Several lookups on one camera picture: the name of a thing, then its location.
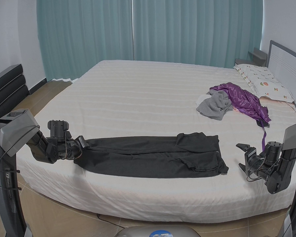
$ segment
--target gray towel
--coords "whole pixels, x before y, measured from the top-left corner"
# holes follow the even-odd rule
[[[202,115],[211,119],[222,120],[227,111],[232,111],[231,100],[226,92],[210,89],[207,94],[211,97],[205,99],[196,108]]]

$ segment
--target teal curtain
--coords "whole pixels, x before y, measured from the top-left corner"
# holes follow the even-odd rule
[[[47,80],[134,59],[132,0],[37,0],[37,26]]]
[[[135,60],[232,68],[260,48],[263,0],[133,0]]]

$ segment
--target wall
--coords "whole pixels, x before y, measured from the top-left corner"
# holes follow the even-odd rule
[[[45,78],[37,37],[36,0],[0,0],[0,72],[19,63],[29,89]]]
[[[270,40],[296,52],[296,0],[263,0],[261,50],[268,53]]]

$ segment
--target folded black garment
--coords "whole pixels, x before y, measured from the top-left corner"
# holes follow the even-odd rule
[[[227,174],[218,135],[134,136],[87,140],[90,148],[74,160],[99,174],[146,178],[194,178]]]

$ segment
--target pillow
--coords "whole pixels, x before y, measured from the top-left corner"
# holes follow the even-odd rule
[[[280,100],[292,103],[294,98],[273,75],[267,67],[258,67],[250,64],[234,66],[248,83],[253,93],[258,97],[268,97],[272,100]]]

